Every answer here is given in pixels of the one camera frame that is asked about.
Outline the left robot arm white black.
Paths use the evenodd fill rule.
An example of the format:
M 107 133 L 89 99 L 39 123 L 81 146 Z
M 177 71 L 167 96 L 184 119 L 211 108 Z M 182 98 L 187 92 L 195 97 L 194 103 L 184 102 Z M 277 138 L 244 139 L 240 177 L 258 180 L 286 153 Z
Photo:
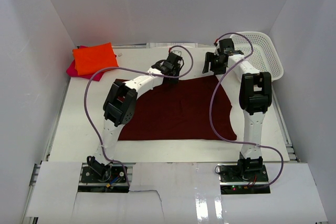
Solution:
M 98 155 L 88 156 L 87 164 L 98 181 L 106 182 L 112 177 L 111 165 L 113 164 L 121 165 L 124 172 L 123 178 L 126 182 L 129 181 L 125 165 L 118 160 L 109 158 L 107 156 L 107 148 L 115 148 L 121 130 L 131 121 L 135 114 L 137 99 L 153 88 L 162 85 L 164 82 L 178 82 L 179 78 L 184 76 L 180 74 L 183 66 L 184 60 L 181 56 L 181 52 L 175 50 L 170 51 L 166 59 L 157 61 L 147 71 L 133 70 L 124 67 L 106 67 L 98 70 L 89 79 L 84 93 L 83 105 L 86 117 L 96 132 L 100 145 L 98 147 Z M 129 81 L 115 81 L 112 84 L 103 104 L 104 129 L 103 134 L 100 134 L 88 112 L 88 91 L 96 75 L 114 69 L 137 73 L 138 76 Z

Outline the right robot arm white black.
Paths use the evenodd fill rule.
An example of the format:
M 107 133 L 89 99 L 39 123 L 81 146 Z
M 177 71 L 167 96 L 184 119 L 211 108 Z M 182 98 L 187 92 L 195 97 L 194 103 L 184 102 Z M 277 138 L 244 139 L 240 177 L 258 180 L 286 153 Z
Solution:
M 203 73 L 225 74 L 227 68 L 233 68 L 240 80 L 239 105 L 244 114 L 244 144 L 239 153 L 237 165 L 232 174 L 244 180 L 255 179 L 262 172 L 261 154 L 262 124 L 271 105 L 271 74 L 261 72 L 244 54 L 236 50 L 233 40 L 225 38 L 216 40 L 215 52 L 207 52 Z

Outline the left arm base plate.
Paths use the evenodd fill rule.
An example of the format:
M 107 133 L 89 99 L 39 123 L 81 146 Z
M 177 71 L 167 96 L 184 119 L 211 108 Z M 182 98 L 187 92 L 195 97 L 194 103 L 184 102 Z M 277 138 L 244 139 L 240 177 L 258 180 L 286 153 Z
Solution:
M 81 193 L 128 193 L 125 172 L 120 165 L 108 165 L 103 176 L 88 165 L 81 170 L 78 191 Z

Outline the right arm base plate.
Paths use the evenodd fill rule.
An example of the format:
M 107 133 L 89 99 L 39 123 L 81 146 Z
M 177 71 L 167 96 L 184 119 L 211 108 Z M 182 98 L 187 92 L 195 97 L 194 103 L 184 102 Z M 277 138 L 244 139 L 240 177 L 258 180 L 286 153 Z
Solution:
M 219 176 L 222 195 L 256 195 L 271 193 L 265 165 L 260 171 L 252 171 L 246 175 L 238 172 L 237 165 L 218 164 L 214 169 Z

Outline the dark red t shirt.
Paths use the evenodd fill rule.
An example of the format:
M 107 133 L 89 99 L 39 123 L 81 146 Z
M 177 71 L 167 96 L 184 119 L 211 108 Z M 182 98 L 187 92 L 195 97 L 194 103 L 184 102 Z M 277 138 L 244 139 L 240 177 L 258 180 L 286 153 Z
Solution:
M 119 140 L 235 141 L 230 122 L 231 102 L 218 78 L 207 76 L 162 84 L 141 95 L 135 114 Z

